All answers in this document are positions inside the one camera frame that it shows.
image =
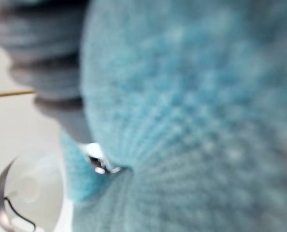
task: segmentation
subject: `blurry object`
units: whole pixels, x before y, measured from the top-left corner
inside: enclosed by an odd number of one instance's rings
[[[93,142],[82,103],[67,116],[60,105],[81,102],[78,53],[87,2],[0,0],[0,46],[13,61],[11,76],[32,87],[42,111],[81,143]]]
[[[53,231],[62,202],[62,176],[49,153],[26,152],[0,175],[0,225],[8,232]]]

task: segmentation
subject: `knitted texture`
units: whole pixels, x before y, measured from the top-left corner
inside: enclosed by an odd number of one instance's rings
[[[287,1],[95,0],[81,62],[90,129],[128,169],[75,232],[287,232]]]

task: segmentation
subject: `white surface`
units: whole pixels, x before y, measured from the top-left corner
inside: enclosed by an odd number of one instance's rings
[[[22,88],[8,76],[9,66],[9,59],[0,50],[0,90]],[[27,149],[42,147],[61,156],[58,124],[42,116],[32,102],[33,95],[0,98],[0,173],[11,160]],[[65,210],[71,211],[71,203],[66,203]],[[57,231],[65,232],[61,226],[68,228],[69,222],[69,218],[63,218]]]

